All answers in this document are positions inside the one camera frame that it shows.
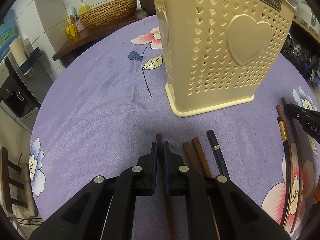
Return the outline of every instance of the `yellow soap bottle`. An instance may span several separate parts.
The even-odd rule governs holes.
[[[85,2],[83,2],[83,0],[80,0],[80,1],[82,2],[82,4],[81,4],[81,7],[80,7],[80,9],[78,11],[78,14],[82,15],[85,12],[90,11],[90,7]]]

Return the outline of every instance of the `yellow mug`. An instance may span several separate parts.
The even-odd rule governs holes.
[[[78,30],[75,24],[71,24],[69,27],[65,28],[65,30],[70,39],[78,34]]]

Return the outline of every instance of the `perforated utensil holder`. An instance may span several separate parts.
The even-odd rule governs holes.
[[[171,109],[185,117],[250,102],[289,32],[287,0],[154,0]]]

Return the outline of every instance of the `round table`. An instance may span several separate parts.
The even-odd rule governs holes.
[[[252,102],[177,117],[164,89],[164,63],[156,68],[147,64],[162,55],[157,27],[153,16],[116,31],[80,55],[50,88],[31,136],[30,162],[36,164],[31,168],[32,189],[41,216],[47,219],[95,176],[111,178],[135,165],[139,156],[150,152],[157,133],[186,164],[182,143],[198,137],[217,176],[205,133],[213,129],[231,180],[278,221],[282,212],[276,203],[285,187],[285,166],[276,105],[282,106],[285,96],[288,103],[305,102],[318,109],[307,83],[279,55]],[[292,239],[306,222],[319,176],[316,151],[298,122],[296,127],[304,165],[298,179],[303,180],[304,195]],[[167,238],[160,179],[157,176],[153,197],[137,198],[132,239]],[[177,239],[188,239],[184,197],[173,198],[173,213]]]

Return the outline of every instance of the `metal screw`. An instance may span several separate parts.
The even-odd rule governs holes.
[[[179,167],[179,171],[181,172],[187,172],[189,170],[189,167],[186,165],[182,165]]]
[[[225,182],[227,182],[228,179],[226,176],[220,175],[217,177],[217,180],[221,183],[225,183]]]
[[[140,167],[140,166],[133,166],[133,167],[132,167],[132,171],[133,171],[133,172],[140,172],[140,171],[142,171],[142,167]]]
[[[102,176],[97,176],[97,177],[94,178],[94,182],[97,183],[97,184],[99,184],[99,183],[101,183],[103,181],[104,181],[104,178]]]

